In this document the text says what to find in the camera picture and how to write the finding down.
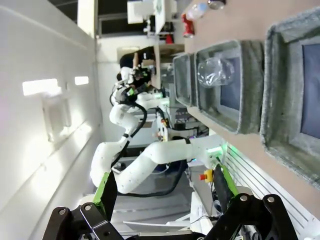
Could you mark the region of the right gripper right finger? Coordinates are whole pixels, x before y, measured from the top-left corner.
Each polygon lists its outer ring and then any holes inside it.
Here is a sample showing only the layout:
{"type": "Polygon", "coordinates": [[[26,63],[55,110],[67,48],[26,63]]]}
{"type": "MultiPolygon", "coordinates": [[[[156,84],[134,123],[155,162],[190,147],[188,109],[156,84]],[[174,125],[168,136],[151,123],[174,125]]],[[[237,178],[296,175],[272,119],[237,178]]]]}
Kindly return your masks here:
{"type": "Polygon", "coordinates": [[[296,240],[297,234],[282,199],[276,194],[262,199],[240,193],[228,169],[217,164],[213,186],[221,204],[220,216],[207,240],[234,240],[243,226],[253,226],[261,240],[296,240]]]}

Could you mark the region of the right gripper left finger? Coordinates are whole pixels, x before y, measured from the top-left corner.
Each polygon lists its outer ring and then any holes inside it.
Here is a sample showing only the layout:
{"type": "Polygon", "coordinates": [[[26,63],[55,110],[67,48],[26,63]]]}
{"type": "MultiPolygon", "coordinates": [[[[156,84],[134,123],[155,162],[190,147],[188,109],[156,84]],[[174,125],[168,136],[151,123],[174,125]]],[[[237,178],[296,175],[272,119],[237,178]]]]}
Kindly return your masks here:
{"type": "Polygon", "coordinates": [[[122,240],[123,237],[111,224],[111,218],[118,196],[113,172],[105,173],[92,201],[80,204],[70,210],[56,207],[49,218],[51,240],[80,240],[88,237],[94,240],[122,240]]]}

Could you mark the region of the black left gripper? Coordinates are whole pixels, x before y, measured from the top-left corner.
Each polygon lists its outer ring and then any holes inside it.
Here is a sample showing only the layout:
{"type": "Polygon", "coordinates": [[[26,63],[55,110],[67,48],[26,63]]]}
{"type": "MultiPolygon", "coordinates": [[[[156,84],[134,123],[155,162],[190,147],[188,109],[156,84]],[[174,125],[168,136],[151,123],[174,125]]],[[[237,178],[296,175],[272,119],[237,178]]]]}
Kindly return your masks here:
{"type": "Polygon", "coordinates": [[[136,68],[133,70],[132,77],[139,83],[148,83],[151,81],[151,71],[148,68],[136,68]]]}

